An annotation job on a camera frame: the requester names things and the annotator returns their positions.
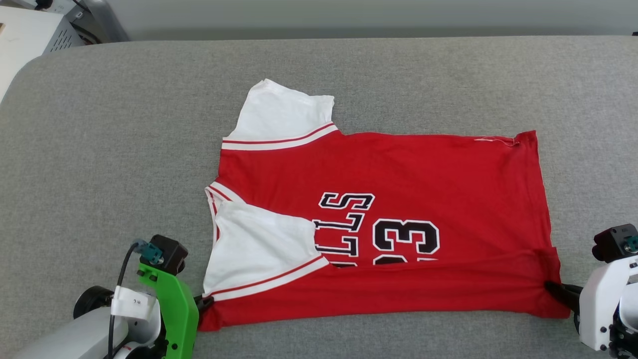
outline white wall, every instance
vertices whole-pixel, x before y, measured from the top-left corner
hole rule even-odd
[[[107,1],[131,40],[638,31],[638,0]]]

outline gray fabric surface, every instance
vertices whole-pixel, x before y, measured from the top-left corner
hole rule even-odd
[[[638,224],[638,38],[116,43],[29,63],[0,105],[0,357],[113,287],[128,244],[190,251],[202,290],[203,188],[248,89],[268,77],[336,98],[345,133],[538,131],[563,280],[600,264],[593,235]],[[124,284],[136,283],[135,265]],[[200,333],[194,358],[605,358],[571,320],[501,312],[301,319]]]

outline black number 3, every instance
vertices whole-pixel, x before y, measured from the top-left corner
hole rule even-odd
[[[430,221],[381,218],[373,226],[373,237],[373,244],[382,252],[393,252],[395,241],[415,243],[419,254],[433,254],[439,249],[438,228]],[[405,257],[395,254],[375,258],[375,264],[404,262],[407,262]]]

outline basketball jersey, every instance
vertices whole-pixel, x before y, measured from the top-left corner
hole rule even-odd
[[[534,132],[342,134],[333,97],[265,80],[206,189],[201,330],[300,317],[507,310],[567,317]]]

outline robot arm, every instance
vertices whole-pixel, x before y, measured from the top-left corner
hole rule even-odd
[[[141,254],[140,281],[154,289],[156,299],[120,286],[115,292],[89,288],[78,299],[72,322],[23,349],[15,359],[106,358],[112,316],[113,359],[190,359],[199,310],[212,302],[198,297],[198,308],[188,286],[176,277],[184,269],[188,251],[160,235],[133,246]]]
[[[631,224],[610,228],[594,237],[593,255],[607,264],[597,268],[585,287],[554,282],[547,290],[574,311],[581,342],[612,358],[638,358],[638,231]]]

